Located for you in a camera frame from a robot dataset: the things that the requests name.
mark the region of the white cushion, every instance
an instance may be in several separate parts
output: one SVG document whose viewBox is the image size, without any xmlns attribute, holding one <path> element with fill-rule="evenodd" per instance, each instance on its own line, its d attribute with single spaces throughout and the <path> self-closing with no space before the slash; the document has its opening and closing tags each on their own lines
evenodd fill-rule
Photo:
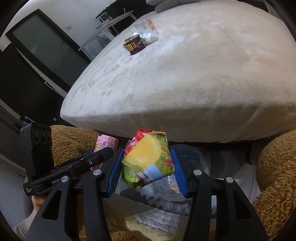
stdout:
<svg viewBox="0 0 296 241">
<path fill-rule="evenodd" d="M 296 127 L 296 43 L 281 20 L 232 0 L 182 5 L 152 15 L 159 40 L 131 56 L 123 42 L 148 16 L 85 69 L 63 102 L 64 120 L 124 137 L 164 130 L 178 142 Z"/>
</svg>

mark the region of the floor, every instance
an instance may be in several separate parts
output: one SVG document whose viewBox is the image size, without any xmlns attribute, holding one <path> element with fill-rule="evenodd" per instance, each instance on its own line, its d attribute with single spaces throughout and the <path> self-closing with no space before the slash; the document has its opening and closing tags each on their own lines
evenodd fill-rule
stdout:
<svg viewBox="0 0 296 241">
<path fill-rule="evenodd" d="M 11 227 L 25 219 L 23 183 L 24 177 L 0 162 L 0 210 Z"/>
</svg>

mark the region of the plastic bag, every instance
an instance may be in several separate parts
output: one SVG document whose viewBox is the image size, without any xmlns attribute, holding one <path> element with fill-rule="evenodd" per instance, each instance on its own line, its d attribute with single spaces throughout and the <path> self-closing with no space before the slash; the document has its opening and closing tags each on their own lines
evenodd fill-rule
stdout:
<svg viewBox="0 0 296 241">
<path fill-rule="evenodd" d="M 136 25 L 135 28 L 134 35 L 139 34 L 146 46 L 158 40 L 158 31 L 150 18 Z"/>
<path fill-rule="evenodd" d="M 161 199 L 170 202 L 182 202 L 186 200 L 179 191 L 174 174 L 164 177 L 150 185 L 153 193 Z"/>
<path fill-rule="evenodd" d="M 139 129 L 124 150 L 122 165 L 122 179 L 131 188 L 140 189 L 171 175 L 175 166 L 166 133 Z"/>
<path fill-rule="evenodd" d="M 211 161 L 206 158 L 201 148 L 196 148 L 184 144 L 171 146 L 180 156 L 181 160 L 189 160 L 194 169 L 204 171 L 207 175 L 210 174 Z M 178 184 L 174 175 L 165 177 L 155 183 L 151 184 L 151 189 L 154 194 L 160 198 L 170 202 L 185 201 L 184 196 L 179 192 Z"/>
</svg>

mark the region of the pink snack box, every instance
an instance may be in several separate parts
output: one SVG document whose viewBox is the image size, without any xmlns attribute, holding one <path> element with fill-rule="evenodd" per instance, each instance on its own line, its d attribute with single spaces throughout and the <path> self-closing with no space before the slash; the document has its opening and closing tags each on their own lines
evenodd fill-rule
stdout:
<svg viewBox="0 0 296 241">
<path fill-rule="evenodd" d="M 117 150 L 117 146 L 118 146 L 118 139 L 110 136 L 106 136 L 106 135 L 101 135 L 101 136 L 98 136 L 98 140 L 96 141 L 96 148 L 94 152 L 99 151 L 105 147 L 110 147 L 115 153 Z M 102 165 L 103 163 L 96 165 L 92 167 L 91 170 L 93 171 L 95 169 L 100 169 Z"/>
</svg>

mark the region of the potato chip bag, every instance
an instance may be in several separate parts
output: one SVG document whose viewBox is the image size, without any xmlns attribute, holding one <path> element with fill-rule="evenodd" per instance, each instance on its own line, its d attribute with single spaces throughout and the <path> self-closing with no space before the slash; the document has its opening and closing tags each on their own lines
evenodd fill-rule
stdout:
<svg viewBox="0 0 296 241">
<path fill-rule="evenodd" d="M 139 129 L 124 150 L 122 178 L 131 188 L 142 188 L 171 175 L 175 166 L 163 131 Z"/>
</svg>

